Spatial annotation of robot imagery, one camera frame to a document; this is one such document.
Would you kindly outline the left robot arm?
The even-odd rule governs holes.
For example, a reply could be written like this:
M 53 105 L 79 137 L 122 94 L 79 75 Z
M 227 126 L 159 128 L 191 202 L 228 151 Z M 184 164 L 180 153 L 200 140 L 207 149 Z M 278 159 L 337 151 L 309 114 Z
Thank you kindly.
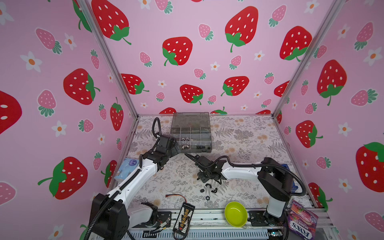
M 132 227 L 156 222 L 156 206 L 144 203 L 140 207 L 130 208 L 131 201 L 142 186 L 181 150 L 174 137 L 164 135 L 161 131 L 152 133 L 156 142 L 150 150 L 139 156 L 135 171 L 108 194 L 98 194 L 93 200 L 90 222 L 83 237 L 85 240 L 92 233 L 105 240 L 121 240 Z

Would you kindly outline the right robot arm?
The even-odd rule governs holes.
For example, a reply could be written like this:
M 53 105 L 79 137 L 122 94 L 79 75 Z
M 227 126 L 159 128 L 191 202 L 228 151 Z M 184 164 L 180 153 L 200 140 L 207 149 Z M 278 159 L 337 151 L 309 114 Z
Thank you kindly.
M 295 173 L 269 157 L 265 157 L 261 163 L 241 164 L 231 162 L 228 156 L 221 156 L 215 161 L 188 153 L 185 156 L 200 169 L 198 178 L 203 183 L 213 180 L 221 184 L 223 180 L 231 179 L 259 181 L 270 195 L 265 212 L 260 217 L 250 219 L 260 226 L 283 223 L 291 197 L 307 194 L 306 185 Z

